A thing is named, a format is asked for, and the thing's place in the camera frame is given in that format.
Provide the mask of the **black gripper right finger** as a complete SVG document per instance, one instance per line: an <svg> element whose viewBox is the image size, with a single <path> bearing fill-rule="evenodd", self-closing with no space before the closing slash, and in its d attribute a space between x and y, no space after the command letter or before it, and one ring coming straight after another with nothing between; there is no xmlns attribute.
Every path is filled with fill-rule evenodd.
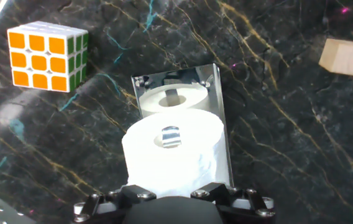
<svg viewBox="0 0 353 224"><path fill-rule="evenodd" d="M211 182L190 194L191 198L213 203L230 224L275 224L274 203L253 188L240 189Z"/></svg>

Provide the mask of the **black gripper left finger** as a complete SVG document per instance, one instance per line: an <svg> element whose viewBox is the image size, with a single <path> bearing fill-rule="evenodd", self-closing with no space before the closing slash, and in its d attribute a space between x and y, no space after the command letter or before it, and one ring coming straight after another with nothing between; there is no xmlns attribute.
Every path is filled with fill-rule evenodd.
<svg viewBox="0 0 353 224"><path fill-rule="evenodd" d="M74 205L73 224L120 224L134 206L155 200L157 196L138 185L123 186L106 194L91 194Z"/></svg>

